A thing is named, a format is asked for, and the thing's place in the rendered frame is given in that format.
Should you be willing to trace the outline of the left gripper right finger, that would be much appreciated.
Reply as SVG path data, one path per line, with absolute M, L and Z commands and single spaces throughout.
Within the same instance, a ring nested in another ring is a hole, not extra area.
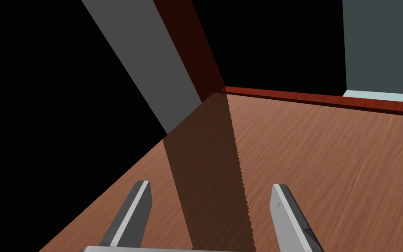
M 270 213 L 280 252 L 324 252 L 287 185 L 272 185 Z

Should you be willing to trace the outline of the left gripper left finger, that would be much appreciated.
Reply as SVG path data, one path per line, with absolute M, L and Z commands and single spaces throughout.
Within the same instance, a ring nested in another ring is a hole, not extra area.
M 152 207 L 149 181 L 137 181 L 103 236 L 100 246 L 140 247 Z

